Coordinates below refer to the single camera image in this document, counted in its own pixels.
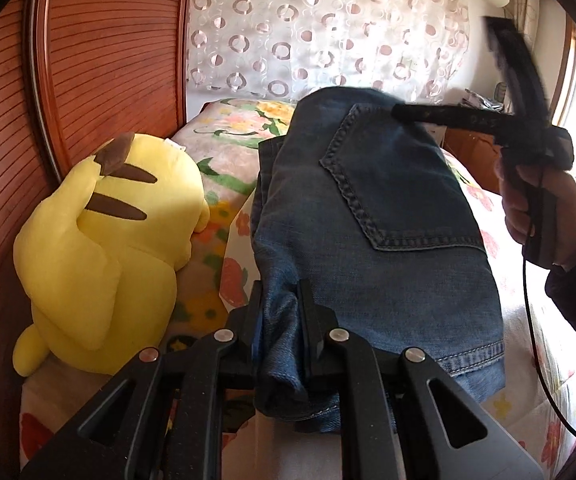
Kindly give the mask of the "right hand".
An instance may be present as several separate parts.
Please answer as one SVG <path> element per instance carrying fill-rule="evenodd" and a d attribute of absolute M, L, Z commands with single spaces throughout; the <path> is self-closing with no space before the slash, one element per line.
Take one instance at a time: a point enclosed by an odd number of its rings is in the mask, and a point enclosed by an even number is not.
<path fill-rule="evenodd" d="M 542 187 L 557 198 L 557 238 L 553 263 L 566 272 L 576 265 L 576 180 L 568 172 L 553 167 L 517 166 L 517 176 L 524 184 Z M 503 159 L 498 159 L 495 174 L 505 211 L 506 228 L 512 239 L 524 244 L 534 229 L 530 227 L 529 203 L 519 184 L 507 176 Z"/>

